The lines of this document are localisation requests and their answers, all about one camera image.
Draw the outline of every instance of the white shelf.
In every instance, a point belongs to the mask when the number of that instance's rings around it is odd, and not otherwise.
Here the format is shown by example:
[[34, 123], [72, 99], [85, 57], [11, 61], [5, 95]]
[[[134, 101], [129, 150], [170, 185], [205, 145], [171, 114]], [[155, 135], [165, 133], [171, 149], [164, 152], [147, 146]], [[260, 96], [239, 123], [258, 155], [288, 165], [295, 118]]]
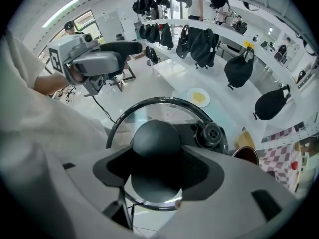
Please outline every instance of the white shelf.
[[[236, 31], [227, 29], [225, 27], [214, 24], [208, 21], [198, 21], [189, 19], [159, 19], [152, 21], [145, 21], [142, 24], [172, 24], [172, 25], [186, 25], [191, 27], [196, 27], [199, 29], [211, 28], [214, 33], [224, 36], [232, 41], [244, 46], [245, 37]], [[293, 80], [290, 71], [281, 66], [266, 50], [256, 45], [254, 48], [255, 55], [262, 60], [267, 66], [269, 66], [276, 78], [279, 78], [283, 84], [288, 84], [291, 88], [291, 101], [284, 106], [284, 108], [270, 121], [267, 123], [269, 125], [276, 125], [282, 130], [287, 129], [287, 127], [294, 126], [292, 123], [297, 123], [303, 121], [308, 113], [305, 113], [305, 107], [307, 104], [307, 99], [303, 97], [300, 90], [297, 88], [295, 81]], [[315, 112], [312, 108], [309, 109], [309, 113]]]
[[261, 96], [260, 91], [247, 81], [246, 84], [232, 91], [228, 86], [228, 80], [224, 73], [226, 61], [215, 55], [214, 67], [196, 69], [195, 61], [188, 54], [185, 59], [181, 59], [176, 54], [176, 40], [174, 48], [168, 50], [167, 47], [160, 46], [157, 43], [147, 43], [148, 46], [155, 49], [156, 53], [164, 54], [171, 60], [163, 61], [153, 66], [178, 92], [183, 92], [192, 87], [205, 86], [210, 97], [228, 111], [229, 115], [236, 121], [239, 128], [245, 127], [251, 134], [253, 141], [257, 146], [261, 144], [264, 137], [266, 122], [255, 120], [253, 116], [255, 102]]

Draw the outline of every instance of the black cable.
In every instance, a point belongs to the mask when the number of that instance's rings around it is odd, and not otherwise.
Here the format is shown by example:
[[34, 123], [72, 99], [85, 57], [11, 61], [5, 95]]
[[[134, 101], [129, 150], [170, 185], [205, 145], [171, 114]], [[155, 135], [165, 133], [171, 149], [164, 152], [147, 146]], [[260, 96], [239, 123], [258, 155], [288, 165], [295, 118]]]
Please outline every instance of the black cable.
[[136, 228], [136, 229], [146, 229], [146, 228], [140, 228], [140, 227], [135, 227], [135, 226], [133, 226], [133, 227]]
[[109, 119], [111, 122], [115, 123], [115, 122], [112, 120], [112, 117], [111, 117], [111, 115], [108, 113], [108, 111], [107, 111], [103, 106], [101, 106], [101, 105], [99, 104], [99, 102], [95, 99], [95, 96], [92, 96], [92, 97], [93, 97], [94, 101], [97, 103], [97, 105], [104, 111], [104, 113], [106, 114], [106, 116], [108, 117], [108, 119]]

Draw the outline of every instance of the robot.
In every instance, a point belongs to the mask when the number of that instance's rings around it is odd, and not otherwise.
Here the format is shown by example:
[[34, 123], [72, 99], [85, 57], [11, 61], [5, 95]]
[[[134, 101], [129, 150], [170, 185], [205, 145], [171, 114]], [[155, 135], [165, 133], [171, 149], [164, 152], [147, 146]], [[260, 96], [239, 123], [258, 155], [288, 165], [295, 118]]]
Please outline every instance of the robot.
[[[123, 71], [128, 55], [142, 51], [138, 42], [116, 41], [99, 45], [91, 34], [68, 35], [48, 44], [52, 67], [73, 85], [83, 85], [88, 94], [97, 95], [106, 80]], [[74, 66], [84, 76], [78, 82], [70, 73]]]
[[[114, 135], [134, 111], [147, 105], [173, 105], [195, 114], [197, 123], [150, 120], [129, 145]], [[296, 205], [294, 196], [272, 176], [229, 155], [223, 129], [199, 107], [172, 98], [151, 98], [125, 111], [115, 122], [107, 149], [61, 160], [17, 133], [2, 134], [0, 174], [4, 184], [37, 226], [53, 238], [140, 238], [132, 233], [134, 205], [125, 198], [131, 182], [157, 211], [181, 191], [177, 213], [157, 239], [254, 238], [270, 235]]]

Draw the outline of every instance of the hand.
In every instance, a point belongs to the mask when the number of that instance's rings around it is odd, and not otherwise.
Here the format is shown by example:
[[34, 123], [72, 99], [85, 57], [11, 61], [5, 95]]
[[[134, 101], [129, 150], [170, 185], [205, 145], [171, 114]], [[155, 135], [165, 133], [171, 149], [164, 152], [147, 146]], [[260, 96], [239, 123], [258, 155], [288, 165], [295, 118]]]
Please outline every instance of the hand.
[[83, 75], [80, 73], [78, 69], [76, 69], [75, 65], [71, 65], [70, 67], [70, 73], [74, 77], [74, 79], [78, 82], [81, 82], [83, 80]]

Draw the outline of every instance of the checkered cloth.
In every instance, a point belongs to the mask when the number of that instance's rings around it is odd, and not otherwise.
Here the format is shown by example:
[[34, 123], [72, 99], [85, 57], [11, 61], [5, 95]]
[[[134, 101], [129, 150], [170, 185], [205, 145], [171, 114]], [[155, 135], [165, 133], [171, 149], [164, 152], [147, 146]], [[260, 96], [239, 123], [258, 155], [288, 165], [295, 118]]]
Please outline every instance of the checkered cloth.
[[[290, 128], [268, 138], [275, 140], [293, 131], [293, 128]], [[291, 164], [295, 161], [298, 163], [298, 167], [293, 170]], [[274, 171], [276, 180], [290, 191], [295, 192], [298, 173], [302, 166], [302, 155], [299, 151], [295, 151], [294, 144], [265, 150], [265, 156], [259, 159], [259, 164], [265, 172]]]

